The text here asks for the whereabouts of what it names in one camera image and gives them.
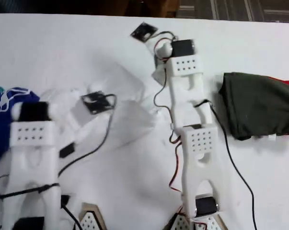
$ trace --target dark green cloth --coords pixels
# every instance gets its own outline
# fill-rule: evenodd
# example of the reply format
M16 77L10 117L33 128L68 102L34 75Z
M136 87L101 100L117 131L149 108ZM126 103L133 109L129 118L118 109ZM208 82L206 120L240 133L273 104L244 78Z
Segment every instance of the dark green cloth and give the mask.
M246 73L225 73L219 92L234 138L289 134L289 85Z

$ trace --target black sensor module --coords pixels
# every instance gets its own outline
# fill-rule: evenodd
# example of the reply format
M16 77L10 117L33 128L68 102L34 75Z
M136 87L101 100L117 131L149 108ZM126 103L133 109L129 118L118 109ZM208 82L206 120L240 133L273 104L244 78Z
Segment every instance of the black sensor module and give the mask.
M147 23L141 23L130 36L141 41L146 42L158 29Z

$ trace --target white table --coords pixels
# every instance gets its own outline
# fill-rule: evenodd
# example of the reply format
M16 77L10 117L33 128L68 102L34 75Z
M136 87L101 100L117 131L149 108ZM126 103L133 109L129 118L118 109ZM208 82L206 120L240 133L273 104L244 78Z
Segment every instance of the white table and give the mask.
M128 36L143 21L173 31L180 39L197 40L210 97L224 72L289 80L289 24L1 14L0 85L28 87L37 94L56 86L82 86L94 80L103 57L105 65L111 59L124 66L143 81L147 95L152 94L160 88L151 78L153 58ZM160 102L169 102L168 95L165 90ZM175 167L169 132L160 122L133 143L101 150L68 169L60 179L62 189L98 204L110 230L162 229L181 204L180 195L167 186ZM276 142L229 139L233 159L255 194L258 229L289 229L289 137ZM219 146L229 162L221 133ZM0 162L0 175L8 172L8 158ZM234 186L223 220L231 230L253 229L249 191L233 168L228 177ZM179 178L175 185L180 186Z

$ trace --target blue fabric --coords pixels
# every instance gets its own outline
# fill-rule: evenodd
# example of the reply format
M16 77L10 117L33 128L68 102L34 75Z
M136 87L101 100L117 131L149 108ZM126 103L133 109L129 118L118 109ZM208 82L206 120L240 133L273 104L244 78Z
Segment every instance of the blue fabric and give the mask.
M0 90L0 158L9 148L10 123L12 122L11 108L17 102L38 102L39 97L24 88Z

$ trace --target mounting hole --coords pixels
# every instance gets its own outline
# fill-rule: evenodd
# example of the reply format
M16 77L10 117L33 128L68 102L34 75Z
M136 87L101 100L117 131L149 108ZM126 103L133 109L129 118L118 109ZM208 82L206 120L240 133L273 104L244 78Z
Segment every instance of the mounting hole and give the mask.
M209 152L204 152L204 153L197 154L196 159L200 166L205 166L206 164L209 163L210 157L211 157L211 154Z

